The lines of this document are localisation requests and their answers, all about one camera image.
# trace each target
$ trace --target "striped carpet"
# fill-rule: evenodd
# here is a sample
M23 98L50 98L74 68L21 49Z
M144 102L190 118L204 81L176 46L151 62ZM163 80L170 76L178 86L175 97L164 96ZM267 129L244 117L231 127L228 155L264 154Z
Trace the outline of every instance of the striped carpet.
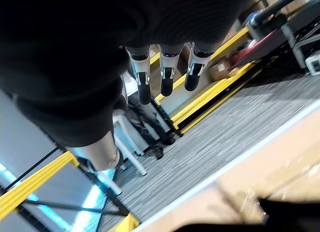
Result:
M140 220L157 213L320 98L320 76L260 81L251 82L165 148L161 160L139 157L148 170L146 176L140 176L129 162L126 171L117 173L116 182L124 190L119 198ZM107 231L119 220L104 216L99 231Z

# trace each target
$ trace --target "yellow stripe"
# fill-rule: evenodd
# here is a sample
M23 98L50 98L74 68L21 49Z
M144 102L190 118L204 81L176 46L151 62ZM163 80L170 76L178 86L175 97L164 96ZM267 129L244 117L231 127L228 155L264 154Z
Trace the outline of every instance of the yellow stripe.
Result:
M240 78L243 74L245 74L250 68L254 66L253 63L248 63L240 68L239 72L227 79L222 79L210 89L206 90L203 94L201 94L198 98L189 103L186 107L180 110L174 117L172 117L172 121L174 124L178 125L186 118L188 118L192 113L210 101L212 98L217 96L220 92L230 86L233 82L235 82L238 78Z
M160 53L155 54L152 58L150 58L150 65L159 61Z
M216 58L218 55L220 55L221 53L225 52L230 46L232 46L234 43L237 43L239 40L241 40L244 36L247 35L248 33L248 28L243 28L241 29L237 34L235 34L232 38L230 38L228 41L226 41L224 44L221 45L221 47L219 47L215 53L213 53L213 55L210 58L210 61L214 58ZM180 86L186 79L186 75L184 74L182 77L180 77L178 80L176 80L173 84L173 89L175 89L176 87ZM161 99L163 99L164 96L162 94L159 94L158 96L156 96L156 98L154 99L155 102L160 105L160 101Z
M226 51L230 46L232 46L234 43L238 42L240 39L242 39L244 36L247 35L249 32L248 28L242 28L237 34L235 34L232 38L230 38L228 41L226 41L224 44L222 44L221 47L219 47L215 53L212 54L210 61Z
M226 97L221 99L218 103L214 104L212 107L204 111L199 117L197 117L192 123L188 125L188 127L185 127L181 130L181 133L186 133L188 130L190 130L192 127L194 127L197 123L199 123L201 120L203 120L205 117L207 117L208 114L210 114L213 110L217 109L220 105L225 103L226 100L228 100L230 97L232 97L235 93L237 93L241 88L243 88L252 78L254 78L256 75L258 75L261 72L259 70L255 74L253 74L248 80L246 80L244 83L242 83L239 87L234 89L230 94L228 94Z
M79 165L77 159L70 152L66 152L34 173L17 187L2 195L0 197L0 220L6 217L19 204L27 199L30 194L35 192L69 162L74 166Z

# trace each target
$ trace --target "black cloth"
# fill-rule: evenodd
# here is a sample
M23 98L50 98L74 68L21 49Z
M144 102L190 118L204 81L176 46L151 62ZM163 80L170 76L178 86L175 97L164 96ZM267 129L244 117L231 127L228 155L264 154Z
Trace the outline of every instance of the black cloth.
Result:
M259 205L267 214L260 224L189 224L175 232L319 232L319 201L286 202L259 199Z
M121 46L216 45L249 1L0 0L0 88L57 143L87 146L113 129Z
M165 141L168 138L157 120L156 112L150 108L150 105L140 103L138 92L128 97L128 109L125 115L149 146L156 145L158 142L152 137L143 122L149 124L156 131L160 137L160 141Z

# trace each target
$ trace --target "cardboard box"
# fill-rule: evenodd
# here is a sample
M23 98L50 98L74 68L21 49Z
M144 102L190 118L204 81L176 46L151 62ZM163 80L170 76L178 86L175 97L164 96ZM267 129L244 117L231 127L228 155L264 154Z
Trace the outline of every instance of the cardboard box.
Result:
M319 126L317 110L221 175L217 182L229 194L253 190L263 197L271 195L320 161Z
M150 226L137 231L173 231L191 223L237 223L240 214L226 202L224 194L217 186L203 191L200 196L186 201L175 210L167 213Z
M230 63L226 58L222 58L216 65L208 68L207 74L212 82L216 82L229 77Z

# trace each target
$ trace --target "black metal frame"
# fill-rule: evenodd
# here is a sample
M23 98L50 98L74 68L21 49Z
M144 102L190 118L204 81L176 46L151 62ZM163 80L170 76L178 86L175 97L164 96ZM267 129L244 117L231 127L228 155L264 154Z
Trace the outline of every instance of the black metal frame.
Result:
M57 150L61 150L62 152L66 152L65 149L61 148L59 145L56 146L52 151L50 151L46 156L44 156L42 159L40 159L37 163L35 163L33 166L31 166L26 172L24 172L19 178L17 178L14 182L9 184L6 188L3 188L0 186L0 192L2 194L8 192L10 188L12 188L17 182L19 182L23 177L25 177L28 173L30 173L34 168L36 168L38 165L40 165L43 161L45 161L48 157L50 157L54 152ZM128 208L117 198L116 194L109 188L107 188L99 179L98 177L90 172L85 171L83 168L80 166L78 169L98 188L106 195L107 199L104 203L104 208L103 209L97 209L97 208L84 208L80 206L75 206L75 205L69 205L69 204L60 204L60 203L55 203L55 202L48 202L48 201L34 201L30 199L26 199L23 201L23 203L27 204L33 204L33 205L46 205L48 207L52 208L60 208L60 209L70 209L70 210L84 210L84 211L90 211L90 212L96 212L96 213L101 213L101 214L109 214L109 215L118 215L118 216L127 216L129 213L132 214L128 210ZM111 200L113 204L118 208L118 211L111 211L111 210L106 210L105 206L107 204L107 201ZM23 216L31 225L33 225L37 230L39 231L44 231L44 232L51 232L44 224L42 224L35 216L33 216L27 209L23 207L23 205L18 205L17 206L18 213ZM97 230L99 228L99 225L101 223L102 216L99 219Z
M158 105L155 102L155 98L151 98L151 104L156 109L156 111L161 115L163 120L166 122L166 124L169 126L169 128L174 131L179 137L182 137L183 134L181 133L180 129L176 129L174 127L174 124L172 123L172 120L169 118L168 114L164 111L164 109Z
M4 194L7 190L0 185L0 193ZM52 232L48 229L37 217L29 212L23 205L18 205L17 213L21 215L30 225L32 225L36 230L41 232Z
M294 0L278 0L272 5L263 9L255 18L254 18L254 26L259 26L265 19L267 19L272 14L277 13L282 8L284 8L289 3L293 2Z

